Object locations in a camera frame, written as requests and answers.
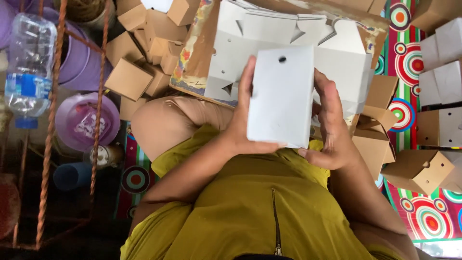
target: hand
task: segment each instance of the hand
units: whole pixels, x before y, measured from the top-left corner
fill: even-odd
[[[314,104],[313,111],[318,114],[321,123],[324,148],[321,152],[299,149],[298,153],[310,164],[329,170],[340,169],[361,160],[343,120],[342,103],[335,82],[315,69],[315,89],[321,99],[321,106]]]
[[[286,144],[255,142],[247,139],[247,119],[249,117],[251,85],[254,77],[255,63],[255,56],[250,56],[242,72],[241,82],[239,83],[237,107],[234,110],[228,127],[219,136],[229,146],[233,156],[239,154],[269,154],[286,146]]]

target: blue label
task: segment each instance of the blue label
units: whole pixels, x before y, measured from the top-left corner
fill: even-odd
[[[31,74],[8,73],[5,89],[25,97],[48,99],[51,80]]]

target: zipper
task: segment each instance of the zipper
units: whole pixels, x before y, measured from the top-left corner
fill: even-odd
[[[275,255],[282,256],[282,249],[281,249],[281,232],[279,230],[279,221],[278,221],[278,214],[276,212],[276,191],[274,188],[271,188],[271,194],[273,196],[273,213],[274,213],[274,221],[276,222],[276,251],[274,252]]]

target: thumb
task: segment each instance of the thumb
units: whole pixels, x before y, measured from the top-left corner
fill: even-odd
[[[336,169],[336,160],[332,155],[328,155],[316,150],[300,148],[298,154],[303,156],[310,164],[328,170]]]

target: blue cup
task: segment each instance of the blue cup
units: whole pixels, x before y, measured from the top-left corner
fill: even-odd
[[[53,174],[58,189],[66,192],[91,183],[91,165],[85,162],[59,165]]]

